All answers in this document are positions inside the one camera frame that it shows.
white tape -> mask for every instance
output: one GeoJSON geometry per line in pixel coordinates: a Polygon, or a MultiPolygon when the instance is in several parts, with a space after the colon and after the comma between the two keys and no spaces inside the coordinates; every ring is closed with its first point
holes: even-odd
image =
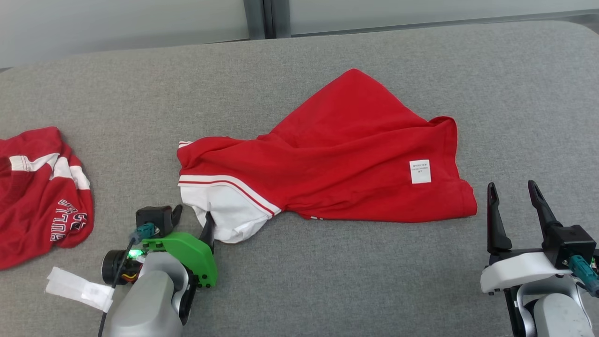
{"type": "Polygon", "coordinates": [[[48,275],[46,293],[85,303],[108,312],[112,305],[114,289],[107,285],[89,282],[73,273],[54,267],[48,275]]]}

red stripe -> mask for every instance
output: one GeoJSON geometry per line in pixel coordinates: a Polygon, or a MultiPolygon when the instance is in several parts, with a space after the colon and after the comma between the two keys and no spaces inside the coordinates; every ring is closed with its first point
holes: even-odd
{"type": "Polygon", "coordinates": [[[235,184],[234,182],[230,182],[228,180],[214,180],[214,181],[182,181],[180,180],[179,183],[197,183],[200,185],[207,185],[210,183],[217,183],[217,182],[226,182],[226,183],[230,183],[231,185],[237,187],[237,189],[239,189],[241,192],[243,192],[243,194],[247,195],[248,198],[252,199],[252,201],[254,201],[254,203],[256,203],[258,206],[262,207],[263,209],[265,209],[268,213],[272,214],[274,216],[274,212],[269,210],[268,208],[266,208],[266,206],[264,206],[263,204],[259,203],[256,199],[252,198],[251,195],[249,195],[247,192],[245,192],[241,187],[237,186],[237,184],[235,184]]]}

red t-shirt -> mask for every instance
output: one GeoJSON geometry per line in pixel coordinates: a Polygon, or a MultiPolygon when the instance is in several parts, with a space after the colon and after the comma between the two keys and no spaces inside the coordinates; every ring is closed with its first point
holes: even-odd
{"type": "Polygon", "coordinates": [[[239,242],[291,210],[306,219],[424,222],[476,214],[450,117],[426,121],[350,70],[254,140],[181,142],[183,202],[239,242]]]}
{"type": "Polygon", "coordinates": [[[0,140],[0,269],[75,247],[92,229],[89,181],[57,128],[0,140]]]}

green 3d-printed part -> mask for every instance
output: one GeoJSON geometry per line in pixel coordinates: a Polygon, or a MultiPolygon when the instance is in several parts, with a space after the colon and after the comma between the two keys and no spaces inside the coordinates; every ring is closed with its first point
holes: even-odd
{"type": "Polygon", "coordinates": [[[199,283],[206,287],[216,285],[218,272],[210,247],[189,233],[173,232],[157,239],[144,239],[145,249],[167,251],[198,276],[199,283]]]}

teal connector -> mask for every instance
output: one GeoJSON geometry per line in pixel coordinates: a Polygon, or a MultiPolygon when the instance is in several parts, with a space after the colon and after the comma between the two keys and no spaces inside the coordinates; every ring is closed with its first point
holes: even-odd
{"type": "Polygon", "coordinates": [[[584,283],[586,290],[593,297],[599,297],[599,280],[591,266],[580,255],[570,257],[568,267],[584,283]]]}
{"type": "Polygon", "coordinates": [[[135,229],[135,232],[129,235],[129,240],[133,240],[134,245],[138,245],[143,239],[148,239],[155,234],[154,224],[148,222],[135,229]]]}

